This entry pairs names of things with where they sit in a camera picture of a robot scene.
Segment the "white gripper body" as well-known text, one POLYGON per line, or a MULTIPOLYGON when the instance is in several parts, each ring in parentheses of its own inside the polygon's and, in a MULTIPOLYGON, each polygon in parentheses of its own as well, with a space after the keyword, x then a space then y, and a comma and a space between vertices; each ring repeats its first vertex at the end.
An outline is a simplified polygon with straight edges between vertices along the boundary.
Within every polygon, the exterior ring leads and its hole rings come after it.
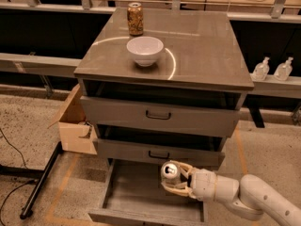
POLYGON ((191 174, 190 197, 201 202, 212 201, 215 195, 217 175, 206 169, 196 169, 191 174))

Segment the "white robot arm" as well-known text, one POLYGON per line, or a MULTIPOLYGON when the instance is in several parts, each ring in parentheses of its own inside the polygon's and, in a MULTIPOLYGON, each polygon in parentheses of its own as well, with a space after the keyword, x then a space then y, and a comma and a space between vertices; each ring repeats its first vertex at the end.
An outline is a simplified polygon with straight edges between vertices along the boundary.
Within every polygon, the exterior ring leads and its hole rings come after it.
POLYGON ((170 193, 221 203, 239 217, 256 221, 266 213, 280 226, 301 226, 301 209, 255 175, 238 181, 171 160, 161 167, 161 179, 170 193))

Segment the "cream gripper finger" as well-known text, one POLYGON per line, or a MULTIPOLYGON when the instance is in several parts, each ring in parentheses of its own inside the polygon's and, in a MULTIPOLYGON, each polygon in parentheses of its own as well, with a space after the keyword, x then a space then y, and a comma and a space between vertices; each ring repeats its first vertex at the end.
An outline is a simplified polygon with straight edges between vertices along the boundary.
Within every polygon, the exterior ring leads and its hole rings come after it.
POLYGON ((189 197, 192 189, 187 185, 186 182, 171 184, 168 182, 162 182, 163 188, 172 194, 176 194, 182 197, 189 197))
POLYGON ((189 177, 193 172, 194 172, 194 167, 180 162, 180 161, 174 161, 172 160, 172 163, 176 165, 178 168, 178 171, 184 176, 184 177, 189 177))

